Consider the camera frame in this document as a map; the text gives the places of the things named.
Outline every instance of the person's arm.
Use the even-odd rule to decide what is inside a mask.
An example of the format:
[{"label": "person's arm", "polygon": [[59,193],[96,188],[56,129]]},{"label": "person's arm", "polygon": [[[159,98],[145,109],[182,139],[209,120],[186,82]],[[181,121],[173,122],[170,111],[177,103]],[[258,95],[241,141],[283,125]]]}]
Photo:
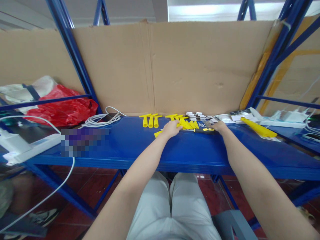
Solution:
[{"label": "person's arm", "polygon": [[227,148],[229,163],[250,207],[269,240],[319,239],[266,167],[237,139],[222,121],[213,125]]},{"label": "person's arm", "polygon": [[134,161],[83,240],[126,239],[141,194],[159,165],[164,146],[182,128],[177,127],[178,122],[167,123]]}]

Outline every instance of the knee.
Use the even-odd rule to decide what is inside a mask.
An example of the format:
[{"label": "knee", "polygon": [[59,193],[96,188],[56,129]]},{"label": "knee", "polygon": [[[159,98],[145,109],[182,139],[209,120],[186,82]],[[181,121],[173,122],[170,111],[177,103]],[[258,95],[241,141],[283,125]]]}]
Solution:
[{"label": "knee", "polygon": [[32,188],[34,177],[29,174],[20,174],[12,179],[15,189],[27,190]]}]

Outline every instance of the sneaker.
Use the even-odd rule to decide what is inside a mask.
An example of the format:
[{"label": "sneaker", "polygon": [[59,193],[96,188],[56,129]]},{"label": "sneaker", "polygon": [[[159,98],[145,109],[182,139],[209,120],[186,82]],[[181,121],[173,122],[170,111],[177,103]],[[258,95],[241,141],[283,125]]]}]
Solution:
[{"label": "sneaker", "polygon": [[26,238],[27,235],[18,235],[18,234],[6,234],[4,235],[4,240],[22,240]]},{"label": "sneaker", "polygon": [[58,215],[58,210],[51,209],[49,211],[40,211],[37,213],[30,213],[29,217],[31,218],[31,222],[41,226],[46,227],[49,223],[51,223]]}]

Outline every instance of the white power strip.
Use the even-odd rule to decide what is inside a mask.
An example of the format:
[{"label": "white power strip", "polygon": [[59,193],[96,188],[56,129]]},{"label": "white power strip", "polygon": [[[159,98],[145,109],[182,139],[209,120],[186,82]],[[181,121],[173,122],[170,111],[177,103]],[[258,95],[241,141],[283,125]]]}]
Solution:
[{"label": "white power strip", "polygon": [[61,142],[61,134],[55,133],[48,137],[42,138],[30,144],[31,149],[24,153],[9,152],[3,155],[4,159],[8,161],[7,165],[12,166],[17,163],[22,163],[28,159],[52,148]]}]

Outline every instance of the yellow plastic tool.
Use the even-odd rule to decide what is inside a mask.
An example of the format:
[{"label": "yellow plastic tool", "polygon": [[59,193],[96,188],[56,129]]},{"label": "yellow plastic tool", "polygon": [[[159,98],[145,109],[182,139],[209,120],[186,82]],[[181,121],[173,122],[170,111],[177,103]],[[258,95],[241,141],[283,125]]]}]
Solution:
[{"label": "yellow plastic tool", "polygon": [[188,125],[187,125],[187,123],[186,123],[186,121],[185,121],[185,119],[187,119],[187,118],[189,118],[189,117],[181,117],[181,118],[180,118],[180,123],[181,123],[181,125],[183,126],[183,129],[184,129],[184,130],[186,130],[186,129],[189,129],[189,130],[190,130],[190,129],[191,129],[191,128],[188,127]]},{"label": "yellow plastic tool", "polygon": [[187,129],[190,129],[190,130],[192,130],[193,129],[193,127],[191,127],[191,125],[190,125],[190,123],[188,122],[188,121],[186,121],[186,124],[187,124]]},{"label": "yellow plastic tool", "polygon": [[157,113],[150,115],[150,119],[149,119],[149,128],[153,128],[153,117],[158,115]]},{"label": "yellow plastic tool", "polygon": [[165,118],[170,118],[171,121],[174,121],[174,117],[177,116],[178,114],[172,114],[172,115],[169,115],[169,116],[165,116]]},{"label": "yellow plastic tool", "polygon": [[196,126],[193,124],[193,121],[190,121],[189,124],[193,129],[196,129]]},{"label": "yellow plastic tool", "polygon": [[154,126],[155,128],[158,128],[158,127],[159,127],[159,122],[158,122],[158,118],[159,118],[159,117],[162,117],[162,115],[160,115],[160,116],[154,116],[153,126]]},{"label": "yellow plastic tool", "polygon": [[175,120],[179,120],[179,118],[183,117],[183,115],[177,115],[174,117]]},{"label": "yellow plastic tool", "polygon": [[159,132],[156,132],[156,133],[154,134],[155,138],[157,138],[157,137],[159,136],[159,134],[162,133],[162,132],[163,132],[163,130],[161,130],[161,131],[159,131]]},{"label": "yellow plastic tool", "polygon": [[276,137],[278,135],[275,132],[272,132],[271,130],[269,130],[269,129],[267,129],[257,123],[254,123],[244,117],[242,117],[241,120],[243,122],[245,122],[247,125],[249,125],[258,135],[260,135],[262,137]]},{"label": "yellow plastic tool", "polygon": [[197,121],[194,121],[194,122],[193,122],[193,125],[194,125],[197,129],[199,129],[199,126],[198,126]]},{"label": "yellow plastic tool", "polygon": [[142,122],[143,127],[147,127],[147,126],[148,126],[147,117],[149,117],[150,115],[151,115],[151,113],[146,114],[146,115],[139,116],[139,117],[143,117],[143,122]]}]

